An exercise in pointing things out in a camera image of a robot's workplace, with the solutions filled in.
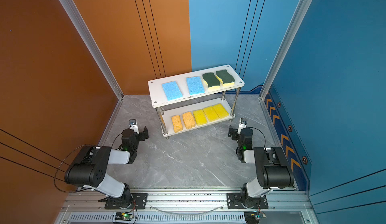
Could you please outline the orange cellulose sponge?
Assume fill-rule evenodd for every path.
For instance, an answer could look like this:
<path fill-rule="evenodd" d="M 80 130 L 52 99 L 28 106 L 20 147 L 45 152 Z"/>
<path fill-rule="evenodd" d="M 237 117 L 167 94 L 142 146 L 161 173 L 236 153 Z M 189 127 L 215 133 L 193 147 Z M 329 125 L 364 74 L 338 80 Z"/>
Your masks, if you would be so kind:
<path fill-rule="evenodd" d="M 196 126 L 195 118 L 191 112 L 183 113 L 183 122 L 186 129 L 191 129 Z"/>
<path fill-rule="evenodd" d="M 173 116 L 171 120 L 172 120 L 173 130 L 175 133 L 178 133 L 183 130 L 183 125 L 179 115 Z"/>

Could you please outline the blue sponge bottom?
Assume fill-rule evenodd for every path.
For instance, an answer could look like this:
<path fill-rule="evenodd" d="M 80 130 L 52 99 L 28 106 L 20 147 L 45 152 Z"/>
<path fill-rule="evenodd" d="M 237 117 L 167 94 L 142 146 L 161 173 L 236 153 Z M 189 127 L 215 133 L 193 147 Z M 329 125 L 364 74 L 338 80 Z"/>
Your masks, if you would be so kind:
<path fill-rule="evenodd" d="M 199 76 L 186 78 L 190 95 L 202 94 L 205 92 L 202 80 Z"/>

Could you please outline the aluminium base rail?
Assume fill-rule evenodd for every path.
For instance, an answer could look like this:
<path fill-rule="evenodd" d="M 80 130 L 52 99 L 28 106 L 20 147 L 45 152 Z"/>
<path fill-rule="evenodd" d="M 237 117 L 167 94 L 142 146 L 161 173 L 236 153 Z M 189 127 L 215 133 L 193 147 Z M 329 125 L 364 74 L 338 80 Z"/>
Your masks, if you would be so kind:
<path fill-rule="evenodd" d="M 264 214 L 260 224 L 317 224 L 319 221 L 303 191 L 276 189 L 266 194 L 267 210 L 227 207 L 226 194 L 237 188 L 134 188 L 131 193 L 148 193 L 144 210 L 106 210 L 103 195 L 85 191 L 69 194 L 57 224 L 246 224 L 244 212 Z M 133 213 L 133 223 L 114 222 L 115 214 Z"/>

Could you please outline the right green circuit board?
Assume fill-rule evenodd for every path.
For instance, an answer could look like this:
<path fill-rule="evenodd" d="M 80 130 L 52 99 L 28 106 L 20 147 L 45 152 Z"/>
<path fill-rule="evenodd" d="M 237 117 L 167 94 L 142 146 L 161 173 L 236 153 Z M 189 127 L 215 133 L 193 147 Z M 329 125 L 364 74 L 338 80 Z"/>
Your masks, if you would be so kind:
<path fill-rule="evenodd" d="M 259 224 L 264 217 L 264 214 L 259 212 L 244 212 L 244 219 L 247 224 Z"/>

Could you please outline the yellow green sponge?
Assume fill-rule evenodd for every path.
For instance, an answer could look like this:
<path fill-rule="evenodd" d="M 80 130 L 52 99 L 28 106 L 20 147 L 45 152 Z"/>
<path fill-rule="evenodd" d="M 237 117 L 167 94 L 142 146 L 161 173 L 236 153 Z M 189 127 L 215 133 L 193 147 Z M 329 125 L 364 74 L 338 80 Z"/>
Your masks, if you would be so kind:
<path fill-rule="evenodd" d="M 207 85 L 208 90 L 215 90 L 215 89 L 220 88 L 221 82 L 217 78 L 215 73 L 213 73 L 213 72 L 204 73 L 202 75 L 202 77 L 203 77 L 204 82 Z"/>

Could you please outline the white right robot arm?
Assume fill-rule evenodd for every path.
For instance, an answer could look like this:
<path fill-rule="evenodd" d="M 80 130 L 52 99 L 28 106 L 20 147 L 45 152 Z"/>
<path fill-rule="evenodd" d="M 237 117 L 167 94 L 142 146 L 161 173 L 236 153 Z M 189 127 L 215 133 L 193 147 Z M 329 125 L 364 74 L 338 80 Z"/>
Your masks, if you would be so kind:
<path fill-rule="evenodd" d="M 236 141 L 236 155 L 242 163 L 255 166 L 256 177 L 245 183 L 240 197 L 230 208 L 242 206 L 245 209 L 267 209 L 266 194 L 275 188 L 293 186 L 295 178 L 281 147 L 253 147 L 253 128 L 240 125 L 238 129 L 229 127 L 228 137 Z"/>

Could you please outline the white two-tier metal shelf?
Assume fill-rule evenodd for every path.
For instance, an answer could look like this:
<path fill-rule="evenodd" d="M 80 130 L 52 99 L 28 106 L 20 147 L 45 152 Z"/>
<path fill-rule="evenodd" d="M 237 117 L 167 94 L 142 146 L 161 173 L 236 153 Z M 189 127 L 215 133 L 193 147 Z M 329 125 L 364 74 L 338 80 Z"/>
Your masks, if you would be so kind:
<path fill-rule="evenodd" d="M 190 94 L 189 93 L 189 88 L 188 88 L 188 84 L 186 81 L 186 79 L 188 77 L 198 76 L 201 78 L 204 73 L 207 73 L 207 72 L 216 73 L 217 71 L 221 71 L 221 70 L 226 70 L 230 75 L 232 75 L 234 77 L 235 83 L 233 85 L 224 87 L 221 84 L 219 88 L 209 90 L 208 85 L 204 83 L 203 79 L 201 79 L 201 82 L 202 82 L 204 90 L 205 90 L 204 93 L 200 93 L 200 94 Z M 167 99 L 167 96 L 163 90 L 162 85 L 166 84 L 168 82 L 175 82 L 177 84 L 180 92 L 182 93 L 181 98 L 177 98 L 174 100 L 168 100 Z M 235 111 L 237 100 L 234 100 L 233 105 L 230 106 L 230 104 L 225 99 L 225 94 L 229 90 L 236 89 L 236 94 L 238 95 L 240 90 L 241 90 L 241 87 L 243 87 L 244 85 L 245 85 L 245 82 L 242 80 L 242 78 L 236 73 L 236 71 L 230 65 L 222 65 L 222 66 L 217 66 L 217 67 L 213 67 L 213 68 L 208 68 L 208 69 L 203 69 L 203 70 L 199 70 L 199 71 L 194 71 L 194 72 L 189 72 L 189 73 L 184 73 L 184 74 L 178 74 L 178 75 L 174 75 L 174 76 L 169 76 L 169 77 L 164 77 L 164 78 L 159 78 L 159 79 L 154 79 L 154 80 L 148 81 L 148 88 L 149 88 L 149 93 L 150 93 L 151 104 L 152 104 L 152 107 L 155 108 L 157 111 L 157 114 L 158 114 L 158 117 L 160 120 L 160 124 L 161 124 L 161 128 L 162 128 L 162 134 L 167 139 L 170 136 L 177 134 L 173 130 L 173 124 L 172 124 L 172 117 L 176 116 L 176 115 L 181 116 L 181 115 L 183 115 L 183 113 L 186 113 L 186 112 L 192 113 L 195 110 L 204 109 L 206 107 L 210 107 L 210 106 L 213 106 L 216 104 L 221 104 L 225 108 L 225 110 L 228 112 L 228 116 L 226 116 L 224 118 L 220 118 L 220 119 L 215 120 L 215 121 L 207 120 L 206 123 L 199 125 L 199 126 L 197 125 L 197 126 L 191 128 L 192 130 L 198 129 L 201 127 L 205 127 L 205 126 L 209 126 L 212 124 L 220 123 L 223 121 L 228 121 L 228 120 L 235 118 L 234 111 Z M 200 97 L 204 97 L 204 96 L 208 96 L 208 95 L 213 95 L 213 94 L 217 94 L 217 93 L 220 93 L 221 96 L 217 97 L 215 99 L 200 101 L 200 102 L 189 104 L 186 106 L 172 108 L 169 110 L 163 109 L 165 106 L 168 106 L 171 104 L 185 102 L 188 100 L 193 100 L 196 98 L 200 98 Z"/>

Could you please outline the right aluminium corner post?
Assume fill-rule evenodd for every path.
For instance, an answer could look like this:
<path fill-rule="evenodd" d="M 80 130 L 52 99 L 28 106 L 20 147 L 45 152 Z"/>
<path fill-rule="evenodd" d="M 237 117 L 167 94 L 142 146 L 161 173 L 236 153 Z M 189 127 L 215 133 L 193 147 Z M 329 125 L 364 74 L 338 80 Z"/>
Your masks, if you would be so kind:
<path fill-rule="evenodd" d="M 272 62 L 272 65 L 269 69 L 269 72 L 264 81 L 263 87 L 260 91 L 259 97 L 261 100 L 264 100 L 268 94 L 269 89 L 271 88 L 273 81 L 287 55 L 287 52 L 299 30 L 300 25 L 303 22 L 303 19 L 311 5 L 313 0 L 299 0 L 297 7 L 294 11 L 294 14 L 291 18 L 291 21 L 288 25 L 288 28 L 285 32 L 285 35 L 282 39 L 280 47 L 277 51 L 277 54 Z"/>

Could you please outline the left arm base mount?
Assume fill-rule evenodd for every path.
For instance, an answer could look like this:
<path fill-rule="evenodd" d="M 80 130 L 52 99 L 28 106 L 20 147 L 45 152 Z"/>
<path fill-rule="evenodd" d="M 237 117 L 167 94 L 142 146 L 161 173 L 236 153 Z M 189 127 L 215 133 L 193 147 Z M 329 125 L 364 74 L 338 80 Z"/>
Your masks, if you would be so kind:
<path fill-rule="evenodd" d="M 131 193 L 119 198 L 106 197 L 99 200 L 105 203 L 106 210 L 144 210 L 147 204 L 148 193 Z"/>

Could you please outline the left green circuit board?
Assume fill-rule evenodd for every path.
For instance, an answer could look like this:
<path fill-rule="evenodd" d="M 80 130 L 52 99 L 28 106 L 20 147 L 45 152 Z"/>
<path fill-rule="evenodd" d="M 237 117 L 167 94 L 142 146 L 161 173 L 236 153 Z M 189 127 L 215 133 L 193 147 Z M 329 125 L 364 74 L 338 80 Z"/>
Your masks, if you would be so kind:
<path fill-rule="evenodd" d="M 116 223 L 133 223 L 135 221 L 135 215 L 133 213 L 119 213 L 117 212 L 114 217 Z"/>

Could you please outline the aluminium corner post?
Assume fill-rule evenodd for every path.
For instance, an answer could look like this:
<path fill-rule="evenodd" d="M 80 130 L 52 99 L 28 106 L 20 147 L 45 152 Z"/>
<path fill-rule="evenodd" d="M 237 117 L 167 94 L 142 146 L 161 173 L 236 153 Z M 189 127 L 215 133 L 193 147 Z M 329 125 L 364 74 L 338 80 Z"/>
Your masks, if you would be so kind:
<path fill-rule="evenodd" d="M 259 97 L 261 100 L 264 100 L 268 94 L 269 89 L 271 88 L 273 81 L 287 55 L 287 52 L 299 30 L 300 25 L 303 22 L 303 19 L 311 5 L 313 0 L 299 0 L 297 7 L 294 11 L 294 14 L 291 18 L 291 21 L 288 25 L 288 28 L 285 32 L 285 35 L 282 39 L 280 47 L 277 51 L 277 54 L 272 62 L 272 65 L 269 69 L 269 72 L 264 81 L 263 87 L 260 91 Z"/>
<path fill-rule="evenodd" d="M 101 50 L 99 49 L 95 39 L 93 38 L 88 26 L 86 25 L 81 13 L 79 12 L 75 2 L 73 0 L 59 0 L 62 7 L 69 16 L 71 22 L 75 26 L 78 34 L 86 45 L 88 51 L 92 55 L 93 59 L 97 63 L 99 69 L 104 75 L 106 81 L 110 85 L 114 94 L 118 100 L 122 100 L 124 97 L 116 78 L 114 77 L 110 67 L 108 66 Z"/>

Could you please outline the blue sponge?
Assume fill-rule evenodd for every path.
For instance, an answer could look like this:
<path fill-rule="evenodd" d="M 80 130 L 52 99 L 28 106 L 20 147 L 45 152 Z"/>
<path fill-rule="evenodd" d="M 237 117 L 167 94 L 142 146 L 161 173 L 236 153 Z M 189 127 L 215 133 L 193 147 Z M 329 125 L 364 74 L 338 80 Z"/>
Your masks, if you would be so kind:
<path fill-rule="evenodd" d="M 168 101 L 172 101 L 183 97 L 183 94 L 176 81 L 163 83 L 162 88 Z"/>
<path fill-rule="evenodd" d="M 205 92 L 202 80 L 199 76 L 186 78 L 190 95 L 202 94 Z"/>

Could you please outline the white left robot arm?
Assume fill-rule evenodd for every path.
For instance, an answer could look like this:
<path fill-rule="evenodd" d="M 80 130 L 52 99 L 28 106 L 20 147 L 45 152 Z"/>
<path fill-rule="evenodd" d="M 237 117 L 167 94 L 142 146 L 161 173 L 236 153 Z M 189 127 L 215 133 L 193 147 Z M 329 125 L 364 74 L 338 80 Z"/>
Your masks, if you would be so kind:
<path fill-rule="evenodd" d="M 110 164 L 133 164 L 139 143 L 149 138 L 148 128 L 138 131 L 130 127 L 122 132 L 122 143 L 118 149 L 112 147 L 83 146 L 69 168 L 64 181 L 77 187 L 86 187 L 104 194 L 100 202 L 120 209 L 134 208 L 135 199 L 128 184 L 107 174 Z"/>

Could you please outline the green circuit board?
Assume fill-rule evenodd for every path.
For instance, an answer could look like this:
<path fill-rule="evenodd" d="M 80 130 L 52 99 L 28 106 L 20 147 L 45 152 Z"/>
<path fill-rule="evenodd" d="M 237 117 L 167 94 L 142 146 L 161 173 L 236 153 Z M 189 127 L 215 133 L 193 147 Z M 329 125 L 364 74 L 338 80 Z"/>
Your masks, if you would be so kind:
<path fill-rule="evenodd" d="M 264 214 L 259 212 L 244 212 L 244 219 L 247 224 L 259 224 L 264 217 Z"/>
<path fill-rule="evenodd" d="M 116 223 L 133 223 L 135 221 L 135 215 L 133 213 L 119 213 L 117 212 L 114 217 Z"/>

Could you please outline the green scrub sponge top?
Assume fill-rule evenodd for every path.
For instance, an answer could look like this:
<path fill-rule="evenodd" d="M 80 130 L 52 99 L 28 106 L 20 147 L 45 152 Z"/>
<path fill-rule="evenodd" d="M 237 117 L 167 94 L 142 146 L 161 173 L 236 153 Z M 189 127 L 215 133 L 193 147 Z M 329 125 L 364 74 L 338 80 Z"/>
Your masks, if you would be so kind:
<path fill-rule="evenodd" d="M 227 70 L 216 71 L 216 77 L 222 83 L 223 87 L 233 86 L 235 83 L 234 77 Z"/>

